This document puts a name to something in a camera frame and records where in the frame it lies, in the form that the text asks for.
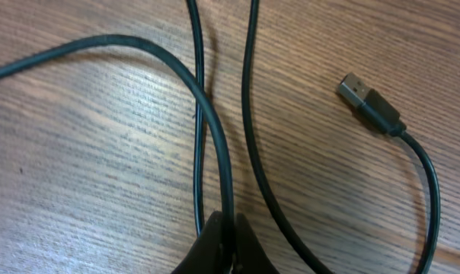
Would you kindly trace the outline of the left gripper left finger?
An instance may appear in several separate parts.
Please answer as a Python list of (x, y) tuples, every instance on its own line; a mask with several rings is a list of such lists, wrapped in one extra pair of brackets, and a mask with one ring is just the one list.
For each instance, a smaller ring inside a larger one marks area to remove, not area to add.
[(200, 236), (172, 274), (218, 274), (223, 271), (222, 213), (210, 215)]

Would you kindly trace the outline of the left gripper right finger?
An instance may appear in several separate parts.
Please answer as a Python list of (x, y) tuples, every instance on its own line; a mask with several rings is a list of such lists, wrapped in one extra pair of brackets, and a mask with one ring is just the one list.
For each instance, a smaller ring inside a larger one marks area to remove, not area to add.
[(260, 245), (248, 219), (242, 213), (236, 215), (235, 233), (236, 254), (233, 273), (279, 274)]

